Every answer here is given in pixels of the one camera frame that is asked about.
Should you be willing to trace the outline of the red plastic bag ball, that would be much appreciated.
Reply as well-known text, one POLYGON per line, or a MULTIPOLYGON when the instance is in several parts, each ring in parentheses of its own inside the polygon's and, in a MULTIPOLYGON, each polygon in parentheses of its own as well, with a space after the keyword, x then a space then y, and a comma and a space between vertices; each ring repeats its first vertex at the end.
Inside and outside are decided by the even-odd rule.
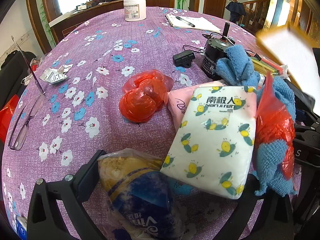
POLYGON ((132 76, 123 85, 119 102, 122 116, 134 123, 144 123, 168 103, 174 81, 156 69, 132 76))

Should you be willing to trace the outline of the colourful sponge pack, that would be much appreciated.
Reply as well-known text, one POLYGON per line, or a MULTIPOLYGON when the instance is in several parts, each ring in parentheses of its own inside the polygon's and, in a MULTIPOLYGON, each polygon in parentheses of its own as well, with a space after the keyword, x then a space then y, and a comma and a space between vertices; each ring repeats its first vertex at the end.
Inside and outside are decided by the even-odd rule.
POLYGON ((284 76, 285 78, 287 78, 286 65, 279 65, 272 60, 260 56, 250 50, 246 50, 246 53, 251 58, 254 69, 260 74, 266 76, 267 73, 270 73, 273 76, 284 76))

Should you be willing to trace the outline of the white paper notepad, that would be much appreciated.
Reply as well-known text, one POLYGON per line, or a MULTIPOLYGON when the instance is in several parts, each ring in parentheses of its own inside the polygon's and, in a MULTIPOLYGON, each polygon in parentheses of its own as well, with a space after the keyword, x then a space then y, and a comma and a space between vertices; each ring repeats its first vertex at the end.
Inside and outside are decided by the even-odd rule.
POLYGON ((186 23, 177 20, 175 17, 176 15, 172 14, 166 14, 165 15, 167 20, 169 21, 170 25, 175 28, 184 28, 184 29, 197 29, 197 30, 204 30, 204 31, 210 31, 210 32, 216 32, 221 33, 221 29, 213 25, 211 22, 209 22, 204 17, 185 17, 185 16, 179 16, 192 24, 195 25, 195 28, 188 26, 186 23))

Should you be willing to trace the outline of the white bee-print tissue pack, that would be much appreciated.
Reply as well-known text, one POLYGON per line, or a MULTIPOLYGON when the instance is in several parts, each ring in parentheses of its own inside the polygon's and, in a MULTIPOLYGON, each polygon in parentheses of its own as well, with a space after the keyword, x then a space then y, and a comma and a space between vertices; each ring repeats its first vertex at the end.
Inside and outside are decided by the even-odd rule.
POLYGON ((255 140, 252 86, 196 88, 161 172, 201 191, 239 199, 255 140))

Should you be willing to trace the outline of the red bag beside table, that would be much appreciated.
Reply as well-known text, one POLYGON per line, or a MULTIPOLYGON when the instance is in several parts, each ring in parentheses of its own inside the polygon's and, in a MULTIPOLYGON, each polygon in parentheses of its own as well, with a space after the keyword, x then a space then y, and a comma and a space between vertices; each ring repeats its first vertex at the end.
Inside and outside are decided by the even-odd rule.
POLYGON ((0 139, 5 143, 13 113, 18 105, 19 97, 15 94, 0 111, 0 139))

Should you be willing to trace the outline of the eyeglasses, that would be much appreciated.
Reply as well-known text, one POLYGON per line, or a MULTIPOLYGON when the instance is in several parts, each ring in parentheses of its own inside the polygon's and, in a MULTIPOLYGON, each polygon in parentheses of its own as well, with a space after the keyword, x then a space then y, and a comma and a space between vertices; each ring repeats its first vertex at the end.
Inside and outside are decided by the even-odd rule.
POLYGON ((13 43, 15 44, 15 46, 18 48, 19 52, 21 53, 27 67, 29 68, 30 70, 30 73, 35 81, 35 85, 36 87, 38 88, 38 90, 40 91, 39 94, 37 94, 35 96, 35 100, 33 102, 33 104, 31 104, 31 101, 29 101, 21 110, 21 113, 19 114, 15 124, 14 124, 14 127, 12 129, 12 132, 11 132, 11 135, 10 135, 10 138, 9 138, 9 142, 8 142, 8 146, 11 150, 15 150, 15 151, 19 151, 26 138, 27 138, 27 134, 28 134, 28 131, 29 131, 29 122, 31 121, 31 119, 35 118, 36 114, 38 113, 38 111, 40 110, 40 108, 42 107, 43 105, 43 102, 46 98, 46 93, 44 91, 44 89, 42 88, 38 78, 36 77, 34 71, 32 70, 31 66, 30 66, 30 63, 27 61, 27 58, 24 54, 24 52, 22 51, 22 49, 20 48, 20 46, 17 44, 17 42, 14 40, 14 37, 12 36, 11 37, 13 43), (15 141, 13 141, 13 137, 14 137, 14 134, 16 132, 16 129, 17 129, 17 124, 18 122, 20 121, 21 119, 21 116, 22 114, 25 114, 25 120, 24 120, 24 123, 23 125, 21 126, 19 132, 17 133, 17 136, 15 138, 15 141))

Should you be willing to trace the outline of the black pen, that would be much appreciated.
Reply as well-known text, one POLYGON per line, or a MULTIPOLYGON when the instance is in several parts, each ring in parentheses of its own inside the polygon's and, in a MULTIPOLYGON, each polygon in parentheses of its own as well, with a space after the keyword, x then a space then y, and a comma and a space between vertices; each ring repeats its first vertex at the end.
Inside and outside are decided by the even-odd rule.
POLYGON ((181 17, 179 17, 179 16, 176 16, 175 18, 176 18, 177 20, 179 20, 179 21, 182 21, 182 22, 186 23, 188 26, 191 26, 191 27, 195 28, 195 25, 192 24, 191 22, 189 22, 189 21, 187 21, 187 20, 185 20, 185 19, 183 19, 183 18, 181 18, 181 17))

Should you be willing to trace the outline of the white plastic jar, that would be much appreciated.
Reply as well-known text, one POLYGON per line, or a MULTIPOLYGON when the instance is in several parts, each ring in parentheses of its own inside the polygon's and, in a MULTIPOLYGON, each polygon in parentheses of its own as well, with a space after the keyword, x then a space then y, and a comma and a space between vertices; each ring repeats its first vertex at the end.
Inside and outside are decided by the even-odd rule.
POLYGON ((123 0, 125 21, 136 22, 146 19, 146 0, 123 0))

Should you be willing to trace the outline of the black bag on chair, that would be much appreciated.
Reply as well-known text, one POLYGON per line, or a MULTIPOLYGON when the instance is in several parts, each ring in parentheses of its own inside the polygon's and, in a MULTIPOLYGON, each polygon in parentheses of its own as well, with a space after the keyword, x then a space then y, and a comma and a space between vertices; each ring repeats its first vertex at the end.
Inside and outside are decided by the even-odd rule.
POLYGON ((0 72, 0 108, 2 109, 9 100, 17 95, 21 97, 26 86, 21 81, 29 75, 29 68, 22 54, 15 50, 10 53, 3 64, 0 72))

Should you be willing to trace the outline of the black power adapter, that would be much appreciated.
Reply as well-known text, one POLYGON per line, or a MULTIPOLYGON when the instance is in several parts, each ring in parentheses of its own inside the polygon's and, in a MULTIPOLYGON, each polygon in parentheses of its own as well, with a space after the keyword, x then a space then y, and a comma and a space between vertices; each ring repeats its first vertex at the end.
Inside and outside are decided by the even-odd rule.
POLYGON ((174 55, 172 59, 176 67, 190 68, 192 61, 195 59, 195 55, 193 51, 185 50, 174 55))

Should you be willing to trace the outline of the blue Vinda tissue pack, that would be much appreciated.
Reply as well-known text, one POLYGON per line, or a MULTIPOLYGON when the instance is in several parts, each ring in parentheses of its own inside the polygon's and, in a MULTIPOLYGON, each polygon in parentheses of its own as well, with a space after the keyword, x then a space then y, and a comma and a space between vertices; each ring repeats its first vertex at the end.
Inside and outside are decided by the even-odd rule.
POLYGON ((161 158, 131 148, 98 158, 116 239, 182 239, 185 225, 161 158))

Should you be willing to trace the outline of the yellow taped white box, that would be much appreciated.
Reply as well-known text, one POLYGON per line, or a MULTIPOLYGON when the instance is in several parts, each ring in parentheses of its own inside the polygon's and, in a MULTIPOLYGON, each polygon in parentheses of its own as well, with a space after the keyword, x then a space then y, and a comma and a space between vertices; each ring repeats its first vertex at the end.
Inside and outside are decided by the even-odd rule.
POLYGON ((257 45, 268 57, 286 65, 297 86, 319 101, 319 73, 313 53, 316 44, 290 23, 261 30, 256 38, 257 45))

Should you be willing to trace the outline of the wooden sideboard with clutter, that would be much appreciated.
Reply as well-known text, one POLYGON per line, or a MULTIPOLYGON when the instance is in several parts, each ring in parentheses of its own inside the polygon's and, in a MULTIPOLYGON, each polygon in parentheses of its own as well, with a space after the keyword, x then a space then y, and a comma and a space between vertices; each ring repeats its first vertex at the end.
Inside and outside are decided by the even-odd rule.
MULTIPOLYGON (((62 14, 57 0, 42 0, 46 9, 46 17, 49 22, 54 41, 58 44, 76 27, 85 21, 104 14, 106 12, 123 9, 123 0, 106 2, 102 5, 82 10, 80 12, 66 12, 62 14)), ((147 7, 174 7, 174 0, 146 0, 147 7)))

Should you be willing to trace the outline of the pink tissue pack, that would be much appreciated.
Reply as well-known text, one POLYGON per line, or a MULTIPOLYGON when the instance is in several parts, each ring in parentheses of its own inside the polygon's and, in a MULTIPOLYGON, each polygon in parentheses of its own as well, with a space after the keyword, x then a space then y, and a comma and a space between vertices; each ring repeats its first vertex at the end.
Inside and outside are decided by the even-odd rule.
POLYGON ((172 90, 168 93, 168 109, 172 115, 174 128, 177 131, 182 122, 185 111, 187 110, 189 101, 193 96, 193 92, 199 87, 214 87, 214 86, 225 86, 226 84, 221 81, 213 81, 203 83, 200 85, 194 85, 191 87, 185 87, 181 89, 172 90))

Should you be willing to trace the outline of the blue cloth with red bag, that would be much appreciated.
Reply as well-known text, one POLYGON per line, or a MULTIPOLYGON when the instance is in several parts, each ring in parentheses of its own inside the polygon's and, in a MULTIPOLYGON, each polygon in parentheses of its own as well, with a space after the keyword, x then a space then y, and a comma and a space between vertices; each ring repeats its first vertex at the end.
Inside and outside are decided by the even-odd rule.
POLYGON ((255 195, 262 196, 268 189, 282 197, 295 194, 295 95, 281 77, 270 73, 258 95, 253 166, 260 186, 255 195))

